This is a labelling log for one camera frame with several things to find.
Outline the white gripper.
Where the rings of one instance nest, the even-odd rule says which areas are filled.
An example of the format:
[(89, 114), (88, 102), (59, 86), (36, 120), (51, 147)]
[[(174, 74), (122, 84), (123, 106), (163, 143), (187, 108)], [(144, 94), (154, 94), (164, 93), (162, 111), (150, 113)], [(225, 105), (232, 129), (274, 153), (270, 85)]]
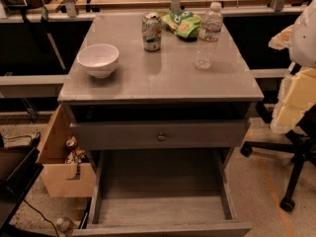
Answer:
[(301, 67), (291, 62), (281, 80), (277, 103), (270, 128), (276, 133), (287, 133), (316, 104), (316, 69)]

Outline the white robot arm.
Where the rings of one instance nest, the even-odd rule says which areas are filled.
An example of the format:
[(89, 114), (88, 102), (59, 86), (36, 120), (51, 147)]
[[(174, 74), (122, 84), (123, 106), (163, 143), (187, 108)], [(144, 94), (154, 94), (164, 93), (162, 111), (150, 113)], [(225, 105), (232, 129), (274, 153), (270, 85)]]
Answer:
[(316, 104), (316, 0), (293, 25), (272, 37), (269, 47), (287, 48), (291, 65), (279, 86), (271, 130), (287, 133)]

